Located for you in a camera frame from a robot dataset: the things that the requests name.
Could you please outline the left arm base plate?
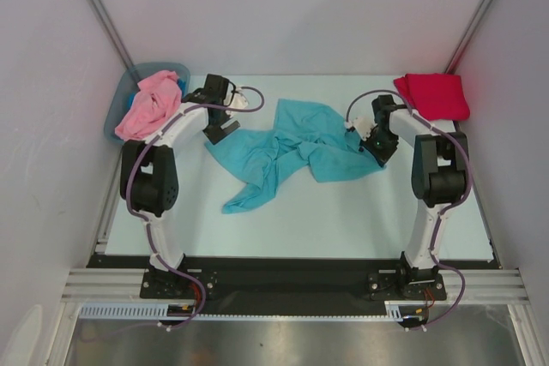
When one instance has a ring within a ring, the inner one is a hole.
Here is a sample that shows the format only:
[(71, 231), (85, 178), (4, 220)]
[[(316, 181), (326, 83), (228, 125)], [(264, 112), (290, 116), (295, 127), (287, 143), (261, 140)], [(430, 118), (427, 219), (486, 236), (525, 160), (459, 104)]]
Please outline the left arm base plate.
[[(218, 273), (213, 269), (200, 268), (196, 264), (196, 260), (184, 256), (177, 270), (200, 282), (206, 291), (206, 298), (210, 298), (217, 285)], [(191, 279), (183, 278), (167, 271), (165, 268), (158, 269), (148, 263), (142, 277), (140, 298), (159, 300), (201, 299), (202, 293), (198, 284)]]

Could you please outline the turquoise t shirt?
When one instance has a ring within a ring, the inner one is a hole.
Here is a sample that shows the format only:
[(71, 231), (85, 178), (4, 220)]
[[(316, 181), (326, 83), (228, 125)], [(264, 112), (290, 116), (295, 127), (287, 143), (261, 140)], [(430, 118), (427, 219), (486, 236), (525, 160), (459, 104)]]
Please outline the turquoise t shirt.
[(272, 201), (281, 185), (307, 168), (318, 183), (366, 177), (382, 167), (359, 150), (360, 137), (328, 105), (278, 101), (270, 130), (238, 129), (217, 144), (212, 157), (244, 187), (222, 207), (224, 214), (249, 212)]

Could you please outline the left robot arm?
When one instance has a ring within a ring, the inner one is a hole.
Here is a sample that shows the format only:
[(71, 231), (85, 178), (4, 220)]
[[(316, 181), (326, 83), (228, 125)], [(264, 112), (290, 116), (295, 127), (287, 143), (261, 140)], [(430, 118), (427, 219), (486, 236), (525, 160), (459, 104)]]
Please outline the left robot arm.
[(239, 127), (234, 111), (248, 102), (226, 77), (209, 74), (202, 87), (183, 98), (179, 108), (151, 135), (123, 145), (120, 195), (128, 212), (146, 232), (150, 265), (160, 271), (160, 288), (180, 297), (190, 286), (189, 275), (179, 270), (184, 252), (173, 229), (166, 226), (168, 212), (179, 193), (176, 154), (195, 135), (205, 135), (216, 145)]

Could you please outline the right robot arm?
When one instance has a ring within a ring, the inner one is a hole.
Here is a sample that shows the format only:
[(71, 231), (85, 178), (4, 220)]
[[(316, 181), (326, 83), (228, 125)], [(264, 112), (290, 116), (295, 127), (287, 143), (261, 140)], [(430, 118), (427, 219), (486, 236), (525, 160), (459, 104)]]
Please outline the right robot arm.
[(442, 131), (389, 94), (375, 98), (372, 110), (374, 124), (360, 146), (378, 164), (389, 162), (400, 141), (413, 149), (411, 187), (418, 208), (410, 241), (401, 254), (404, 272), (395, 277), (395, 287), (403, 297), (416, 298), (439, 267), (450, 211), (467, 199), (472, 188), (468, 140), (462, 132)]

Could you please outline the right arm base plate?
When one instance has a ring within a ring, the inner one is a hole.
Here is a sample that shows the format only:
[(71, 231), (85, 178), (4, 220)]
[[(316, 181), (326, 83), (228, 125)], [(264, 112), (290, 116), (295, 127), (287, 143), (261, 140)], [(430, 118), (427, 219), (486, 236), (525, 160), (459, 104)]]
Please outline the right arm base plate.
[(398, 265), (393, 271), (369, 273), (367, 291), (372, 301), (445, 301), (447, 292), (437, 267), (407, 269)]

